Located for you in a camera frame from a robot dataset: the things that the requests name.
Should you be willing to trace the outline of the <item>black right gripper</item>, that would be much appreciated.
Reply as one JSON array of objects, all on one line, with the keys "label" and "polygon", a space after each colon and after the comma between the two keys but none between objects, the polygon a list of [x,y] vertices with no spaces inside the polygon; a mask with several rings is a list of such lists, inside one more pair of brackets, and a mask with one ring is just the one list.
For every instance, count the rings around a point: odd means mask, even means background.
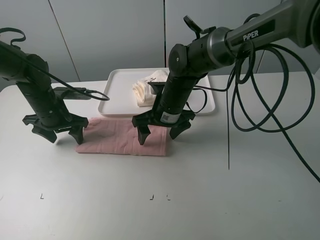
[{"label": "black right gripper", "polygon": [[183,110],[179,114],[171,114],[165,111],[146,111],[132,117],[132,124],[138,132],[138,142],[144,145],[147,137],[151,134],[148,125],[171,128],[169,135],[172,140],[177,138],[182,132],[191,127],[190,121],[195,118],[195,113],[190,110]]}]

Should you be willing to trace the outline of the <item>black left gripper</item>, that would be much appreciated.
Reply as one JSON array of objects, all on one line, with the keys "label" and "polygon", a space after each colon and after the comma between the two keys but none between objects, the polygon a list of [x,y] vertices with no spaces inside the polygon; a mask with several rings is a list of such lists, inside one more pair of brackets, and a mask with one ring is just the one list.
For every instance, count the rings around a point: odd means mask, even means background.
[{"label": "black left gripper", "polygon": [[68,132],[78,145],[84,141],[83,128],[88,126],[88,119],[70,113],[67,118],[61,113],[51,112],[42,115],[26,115],[22,119],[25,125],[33,125],[32,133],[39,135],[51,143],[57,140],[56,133]]}]

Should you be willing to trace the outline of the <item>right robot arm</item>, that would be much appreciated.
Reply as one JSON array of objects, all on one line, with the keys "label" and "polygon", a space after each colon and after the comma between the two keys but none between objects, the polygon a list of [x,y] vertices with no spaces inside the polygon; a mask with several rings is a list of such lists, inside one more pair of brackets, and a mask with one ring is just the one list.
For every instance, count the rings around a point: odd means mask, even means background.
[{"label": "right robot arm", "polygon": [[185,104],[193,88],[209,72],[235,63],[250,47],[259,48],[281,39],[290,39],[300,48],[320,46],[316,35],[320,22],[317,0],[287,0],[263,14],[254,14],[236,29],[202,29],[189,16],[184,22],[195,32],[195,40],[171,49],[167,80],[150,83],[156,95],[152,109],[132,118],[141,145],[151,133],[150,126],[170,128],[172,139],[189,129],[195,114],[185,110]]}]

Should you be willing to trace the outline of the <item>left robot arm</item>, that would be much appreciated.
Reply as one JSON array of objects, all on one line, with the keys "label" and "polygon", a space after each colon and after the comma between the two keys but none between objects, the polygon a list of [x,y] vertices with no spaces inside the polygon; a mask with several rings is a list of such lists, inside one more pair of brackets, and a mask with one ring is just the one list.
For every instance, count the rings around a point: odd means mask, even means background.
[{"label": "left robot arm", "polygon": [[26,54],[16,47],[0,43],[0,77],[14,81],[35,112],[26,115],[23,123],[33,125],[32,133],[51,143],[57,140],[57,133],[68,132],[78,144],[82,144],[88,119],[70,113],[63,98],[53,90],[51,78],[27,62],[49,71],[48,63],[38,55]]}]

